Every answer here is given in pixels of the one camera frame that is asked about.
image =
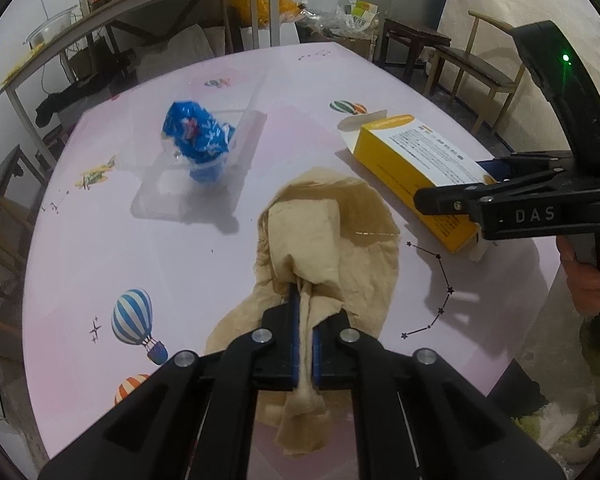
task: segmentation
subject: chair backrest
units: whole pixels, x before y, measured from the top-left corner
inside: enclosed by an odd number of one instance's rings
[[[471,29],[471,34],[469,35],[469,41],[466,44],[465,51],[467,53],[471,52],[471,49],[474,47],[475,35],[478,33],[478,25],[480,25],[480,20],[493,25],[496,28],[499,28],[505,34],[511,35],[511,31],[513,30],[513,26],[509,25],[509,23],[503,22],[501,20],[497,20],[496,18],[492,18],[491,16],[487,16],[486,14],[481,14],[480,12],[475,12],[475,10],[469,11],[469,16],[473,16],[474,19],[474,28]]]
[[[513,25],[509,25],[509,23],[507,22],[503,22],[502,20],[492,18],[491,16],[487,16],[486,14],[482,14],[480,12],[476,12],[475,10],[470,10],[469,16],[473,16],[475,19],[474,28],[471,29],[469,41],[466,44],[466,53],[470,53],[471,49],[474,47],[475,35],[478,33],[478,25],[480,25],[480,20],[482,20],[483,22],[487,22],[490,25],[493,25],[493,27],[499,28],[502,32],[509,36],[511,35],[511,31],[514,28]],[[516,75],[516,78],[514,80],[516,83],[516,88],[518,88],[518,86],[520,85],[520,82],[522,81],[522,76],[525,75],[525,70],[525,64],[521,63],[520,68],[518,70],[518,74]]]

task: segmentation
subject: orange striped hot air balloon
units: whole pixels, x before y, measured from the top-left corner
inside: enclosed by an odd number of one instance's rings
[[[118,387],[114,405],[117,405],[122,399],[128,396],[128,394],[140,386],[140,384],[144,383],[148,378],[149,376],[147,374],[138,374],[134,375],[133,377],[126,378],[126,380],[123,381],[123,383]]]

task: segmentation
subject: black cloth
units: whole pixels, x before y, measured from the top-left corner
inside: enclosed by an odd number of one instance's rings
[[[47,126],[53,114],[64,110],[80,99],[97,94],[106,88],[112,79],[127,66],[127,59],[118,59],[108,70],[98,72],[86,81],[77,81],[60,93],[49,94],[36,108],[36,124],[39,128]]]

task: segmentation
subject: metal screw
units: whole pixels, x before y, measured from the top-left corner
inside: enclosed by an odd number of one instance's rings
[[[429,348],[423,348],[416,352],[416,359],[424,365],[432,365],[438,360],[438,354]]]
[[[256,343],[268,343],[271,341],[272,337],[273,334],[271,333],[271,330],[268,330],[267,328],[259,328],[251,333],[251,339]]]
[[[340,331],[340,339],[342,339],[345,343],[355,343],[358,339],[360,339],[360,332],[358,332],[355,328],[345,328]]]
[[[175,355],[173,362],[180,368],[187,368],[196,362],[196,355],[189,350],[183,350]]]

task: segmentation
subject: blue plastic bag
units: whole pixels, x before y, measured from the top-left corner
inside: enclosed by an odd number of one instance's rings
[[[218,180],[235,133],[233,126],[219,123],[200,104],[186,101],[171,105],[162,130],[166,137],[173,139],[182,155],[202,165],[190,172],[195,181],[212,184]]]

